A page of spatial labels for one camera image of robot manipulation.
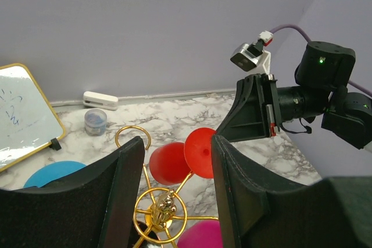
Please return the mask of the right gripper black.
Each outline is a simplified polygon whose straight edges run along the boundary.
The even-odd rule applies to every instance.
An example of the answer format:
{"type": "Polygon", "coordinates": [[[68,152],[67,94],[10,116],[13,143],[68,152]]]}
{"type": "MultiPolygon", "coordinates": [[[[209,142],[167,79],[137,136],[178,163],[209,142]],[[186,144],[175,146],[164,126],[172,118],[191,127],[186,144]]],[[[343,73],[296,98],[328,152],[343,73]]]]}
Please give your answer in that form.
{"type": "Polygon", "coordinates": [[[273,74],[252,74],[237,82],[231,110],[216,130],[229,142],[243,142],[274,137],[283,124],[277,80],[273,74]],[[264,120],[260,96],[260,80],[267,120],[264,120]]]}

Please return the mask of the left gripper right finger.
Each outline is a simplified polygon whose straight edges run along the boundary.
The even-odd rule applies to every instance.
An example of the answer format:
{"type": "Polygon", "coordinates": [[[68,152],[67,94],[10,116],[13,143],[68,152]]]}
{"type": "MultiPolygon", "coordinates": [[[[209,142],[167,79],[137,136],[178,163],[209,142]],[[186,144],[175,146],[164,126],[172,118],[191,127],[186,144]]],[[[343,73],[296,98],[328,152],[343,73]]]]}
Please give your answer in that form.
{"type": "Polygon", "coordinates": [[[309,186],[284,178],[212,138],[224,247],[370,247],[371,178],[330,177],[309,186]]]}

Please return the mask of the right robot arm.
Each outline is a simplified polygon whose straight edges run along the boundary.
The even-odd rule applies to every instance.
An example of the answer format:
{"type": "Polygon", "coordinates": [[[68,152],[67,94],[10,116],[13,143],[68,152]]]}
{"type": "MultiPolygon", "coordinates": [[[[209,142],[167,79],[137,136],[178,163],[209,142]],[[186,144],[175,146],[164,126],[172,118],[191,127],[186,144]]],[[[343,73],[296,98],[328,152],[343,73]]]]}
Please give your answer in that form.
{"type": "Polygon", "coordinates": [[[296,85],[280,88],[270,73],[264,42],[242,44],[231,61],[248,75],[237,82],[234,103],[217,134],[230,142],[269,138],[292,120],[309,134],[310,123],[321,116],[323,129],[357,149],[370,147],[371,99],[347,89],[355,60],[352,49],[309,42],[295,69],[296,85]]]}

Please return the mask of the red wine glass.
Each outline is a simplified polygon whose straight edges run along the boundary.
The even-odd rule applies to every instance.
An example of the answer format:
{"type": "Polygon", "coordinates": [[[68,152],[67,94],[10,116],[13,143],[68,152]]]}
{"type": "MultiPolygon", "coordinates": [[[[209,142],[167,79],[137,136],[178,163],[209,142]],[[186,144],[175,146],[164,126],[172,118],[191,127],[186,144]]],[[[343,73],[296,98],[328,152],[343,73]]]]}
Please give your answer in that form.
{"type": "Polygon", "coordinates": [[[149,159],[153,178],[162,185],[180,184],[189,173],[212,179],[212,136],[216,131],[202,127],[192,131],[184,142],[172,142],[157,148],[149,159]]]}

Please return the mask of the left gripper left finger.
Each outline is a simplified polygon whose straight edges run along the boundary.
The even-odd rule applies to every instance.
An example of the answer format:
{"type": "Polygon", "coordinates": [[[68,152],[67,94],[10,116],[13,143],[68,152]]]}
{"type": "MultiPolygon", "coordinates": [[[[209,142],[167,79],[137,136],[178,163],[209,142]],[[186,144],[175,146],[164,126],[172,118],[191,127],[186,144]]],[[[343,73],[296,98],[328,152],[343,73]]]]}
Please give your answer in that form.
{"type": "Polygon", "coordinates": [[[144,156],[136,136],[41,188],[1,190],[1,246],[127,247],[144,156]]]}

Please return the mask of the pink wine glass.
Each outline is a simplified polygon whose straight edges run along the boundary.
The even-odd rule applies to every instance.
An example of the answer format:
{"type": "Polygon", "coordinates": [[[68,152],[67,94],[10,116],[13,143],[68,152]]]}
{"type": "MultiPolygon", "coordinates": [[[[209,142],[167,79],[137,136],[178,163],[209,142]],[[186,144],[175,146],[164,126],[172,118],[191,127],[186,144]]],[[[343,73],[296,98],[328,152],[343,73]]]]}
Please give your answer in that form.
{"type": "Polygon", "coordinates": [[[197,222],[183,232],[177,246],[179,248],[223,248],[219,221],[197,222]]]}

